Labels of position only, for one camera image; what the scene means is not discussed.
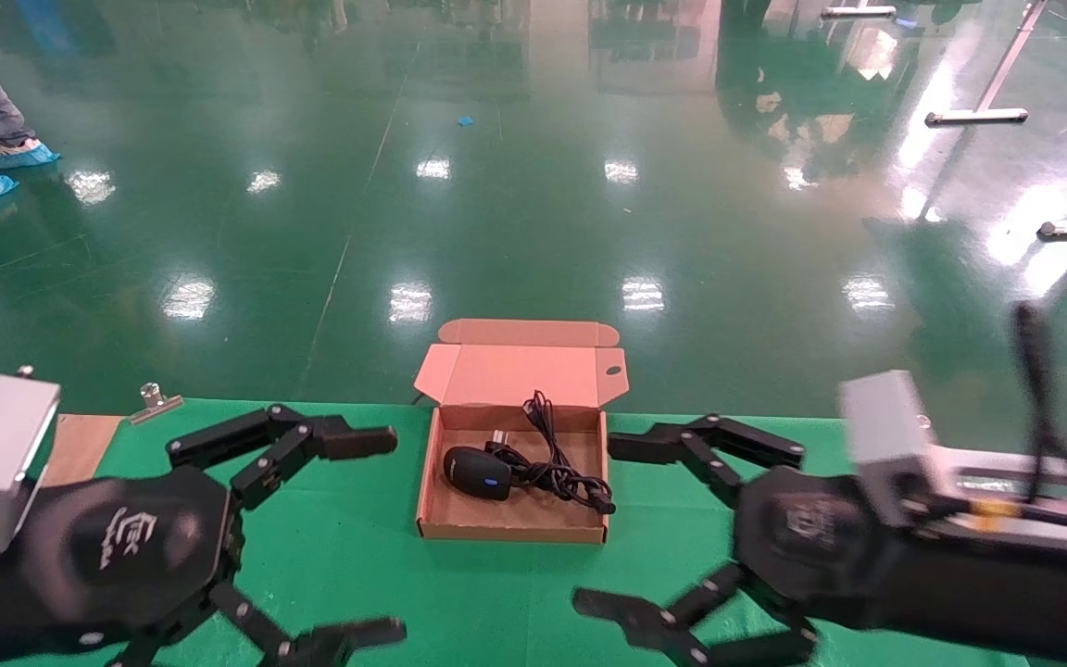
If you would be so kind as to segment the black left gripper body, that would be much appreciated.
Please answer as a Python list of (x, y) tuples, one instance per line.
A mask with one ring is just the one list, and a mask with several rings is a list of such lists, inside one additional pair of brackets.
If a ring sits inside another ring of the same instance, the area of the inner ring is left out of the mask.
[(181, 641), (240, 569), (232, 491), (197, 469), (46, 486), (0, 553), (0, 654)]

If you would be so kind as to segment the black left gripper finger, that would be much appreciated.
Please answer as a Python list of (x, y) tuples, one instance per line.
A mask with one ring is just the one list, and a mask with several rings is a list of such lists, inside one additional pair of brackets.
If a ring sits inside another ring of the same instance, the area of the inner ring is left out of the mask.
[(166, 451), (173, 469), (200, 470), (256, 452), (230, 480), (233, 505), (255, 510), (310, 460), (369, 459), (394, 452), (397, 445), (391, 426), (355, 428), (343, 415), (304, 415), (292, 407), (269, 404), (174, 438)]
[(198, 610), (143, 630), (107, 666), (153, 666), (160, 650), (184, 641), (216, 613), (261, 650), (261, 666), (346, 666), (357, 650), (399, 644), (408, 634), (398, 618), (380, 617), (318, 625), (289, 636), (228, 579), (220, 579), (200, 598)]

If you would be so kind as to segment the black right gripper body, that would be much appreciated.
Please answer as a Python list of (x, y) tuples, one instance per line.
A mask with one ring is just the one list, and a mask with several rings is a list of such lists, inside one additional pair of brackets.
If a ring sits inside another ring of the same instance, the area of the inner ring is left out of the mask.
[(733, 662), (805, 662), (817, 621), (1067, 662), (1067, 539), (935, 515), (954, 504), (915, 497), (888, 526), (853, 474), (779, 466), (742, 485), (733, 557), (782, 629), (736, 640)]

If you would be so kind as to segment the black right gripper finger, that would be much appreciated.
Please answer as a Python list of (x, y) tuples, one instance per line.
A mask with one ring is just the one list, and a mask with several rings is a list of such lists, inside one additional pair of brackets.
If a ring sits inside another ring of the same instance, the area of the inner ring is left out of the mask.
[(611, 459), (655, 465), (682, 463), (729, 510), (738, 506), (745, 481), (719, 452), (760, 469), (801, 469), (805, 447), (749, 423), (708, 414), (688, 423), (653, 423), (644, 434), (609, 434)]
[(707, 645), (694, 629), (744, 591), (752, 574), (740, 563), (724, 563), (660, 607), (643, 597), (576, 587), (574, 610), (622, 629), (627, 645), (657, 651), (674, 666), (799, 666), (816, 653), (819, 634), (808, 618), (782, 609), (774, 618), (784, 628), (767, 635)]

